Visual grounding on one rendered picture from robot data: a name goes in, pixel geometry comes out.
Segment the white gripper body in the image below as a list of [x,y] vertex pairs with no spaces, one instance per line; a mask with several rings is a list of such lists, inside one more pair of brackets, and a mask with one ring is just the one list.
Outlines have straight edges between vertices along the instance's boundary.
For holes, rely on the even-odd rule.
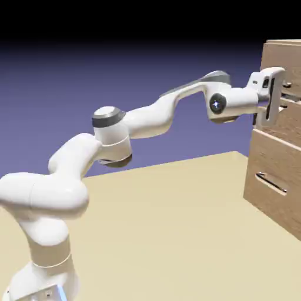
[[260,100],[268,100],[267,107],[258,107],[255,128],[273,126],[279,115],[280,97],[282,94],[285,69],[283,67],[269,67],[262,69],[262,86],[258,90]]

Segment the light wood drawer front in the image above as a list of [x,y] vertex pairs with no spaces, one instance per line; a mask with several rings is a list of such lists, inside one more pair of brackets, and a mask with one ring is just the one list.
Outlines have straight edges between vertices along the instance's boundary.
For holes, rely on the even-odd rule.
[[290,89],[282,89],[283,93],[301,98],[301,41],[267,41],[263,45],[260,68],[276,66],[285,68],[284,81],[292,82]]
[[301,101],[281,99],[280,105],[287,105],[280,110],[276,123],[261,126],[256,121],[255,128],[301,148]]
[[[258,181],[256,172],[283,180],[287,195]],[[243,197],[301,241],[301,148],[254,129]]]

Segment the light wood cabinet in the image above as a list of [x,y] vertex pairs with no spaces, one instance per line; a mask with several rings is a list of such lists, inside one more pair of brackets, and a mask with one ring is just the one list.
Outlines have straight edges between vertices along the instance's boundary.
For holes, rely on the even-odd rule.
[[252,131],[243,197],[301,241],[301,39],[266,41],[271,66],[286,70],[280,113]]

